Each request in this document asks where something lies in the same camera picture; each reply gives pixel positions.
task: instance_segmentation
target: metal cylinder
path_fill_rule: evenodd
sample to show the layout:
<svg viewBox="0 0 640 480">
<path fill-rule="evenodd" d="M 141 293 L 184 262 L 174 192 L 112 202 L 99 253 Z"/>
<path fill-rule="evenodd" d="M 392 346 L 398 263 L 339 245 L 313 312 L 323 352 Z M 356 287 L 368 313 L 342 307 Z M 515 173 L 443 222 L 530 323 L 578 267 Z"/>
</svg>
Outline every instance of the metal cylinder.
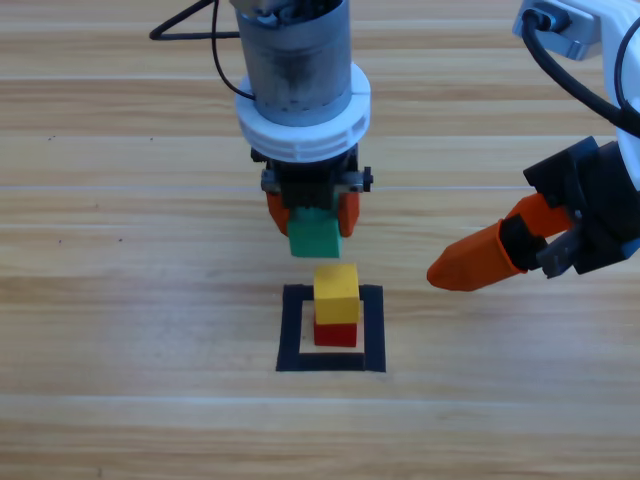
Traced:
<svg viewBox="0 0 640 480">
<path fill-rule="evenodd" d="M 349 0 L 318 18 L 283 25 L 236 12 L 256 108 L 268 120 L 307 127 L 351 100 Z"/>
</svg>

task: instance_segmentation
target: orange gripper tip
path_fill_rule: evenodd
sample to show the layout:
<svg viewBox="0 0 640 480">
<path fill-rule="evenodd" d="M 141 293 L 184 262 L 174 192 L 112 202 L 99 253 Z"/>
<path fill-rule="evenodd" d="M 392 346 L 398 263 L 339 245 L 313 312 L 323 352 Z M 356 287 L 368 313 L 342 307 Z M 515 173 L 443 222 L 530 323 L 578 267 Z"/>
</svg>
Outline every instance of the orange gripper tip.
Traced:
<svg viewBox="0 0 640 480">
<path fill-rule="evenodd" d="M 340 235 L 349 238 L 356 228 L 358 217 L 360 216 L 360 194 L 343 193 L 340 195 L 338 204 L 338 222 L 340 224 Z"/>
<path fill-rule="evenodd" d="M 500 241 L 502 221 L 474 233 L 445 249 L 427 272 L 436 288 L 472 292 L 519 273 Z"/>
<path fill-rule="evenodd" d="M 278 230 L 285 237 L 288 236 L 288 223 L 291 215 L 289 209 L 284 206 L 282 195 L 267 193 L 267 206 L 269 207 L 269 213 L 271 218 L 275 222 Z"/>
</svg>

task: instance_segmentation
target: red block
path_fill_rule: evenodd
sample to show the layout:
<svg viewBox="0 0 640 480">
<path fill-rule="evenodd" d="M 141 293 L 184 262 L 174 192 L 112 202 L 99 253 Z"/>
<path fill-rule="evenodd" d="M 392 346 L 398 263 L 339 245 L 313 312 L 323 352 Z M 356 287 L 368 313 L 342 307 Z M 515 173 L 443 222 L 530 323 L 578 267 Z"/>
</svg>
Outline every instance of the red block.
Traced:
<svg viewBox="0 0 640 480">
<path fill-rule="evenodd" d="M 313 343 L 316 347 L 351 347 L 358 343 L 358 324 L 318 325 L 313 320 Z"/>
</svg>

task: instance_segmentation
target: black square outline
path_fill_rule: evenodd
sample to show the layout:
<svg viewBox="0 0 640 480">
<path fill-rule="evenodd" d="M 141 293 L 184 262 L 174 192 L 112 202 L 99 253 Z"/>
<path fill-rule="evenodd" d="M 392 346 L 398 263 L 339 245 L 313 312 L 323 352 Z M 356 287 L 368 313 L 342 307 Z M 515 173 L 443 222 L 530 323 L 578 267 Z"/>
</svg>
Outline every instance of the black square outline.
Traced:
<svg viewBox="0 0 640 480">
<path fill-rule="evenodd" d="M 278 372 L 386 372 L 383 289 L 360 287 L 364 302 L 364 353 L 300 353 L 302 304 L 313 301 L 313 286 L 285 285 Z"/>
</svg>

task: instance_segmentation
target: wooden table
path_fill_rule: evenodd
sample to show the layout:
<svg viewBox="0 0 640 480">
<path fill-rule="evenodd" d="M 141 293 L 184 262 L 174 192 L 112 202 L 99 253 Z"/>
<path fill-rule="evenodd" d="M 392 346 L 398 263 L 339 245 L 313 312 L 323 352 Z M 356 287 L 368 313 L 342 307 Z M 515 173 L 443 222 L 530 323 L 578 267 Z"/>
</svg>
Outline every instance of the wooden table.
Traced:
<svg viewBox="0 0 640 480">
<path fill-rule="evenodd" d="M 384 286 L 386 374 L 275 372 L 283 285 L 320 262 L 269 218 L 208 43 L 148 40 L 188 4 L 0 2 L 0 478 L 640 478 L 637 259 L 425 279 L 524 168 L 613 139 L 511 35 L 519 1 L 353 1 L 377 188 L 343 261 Z"/>
</svg>

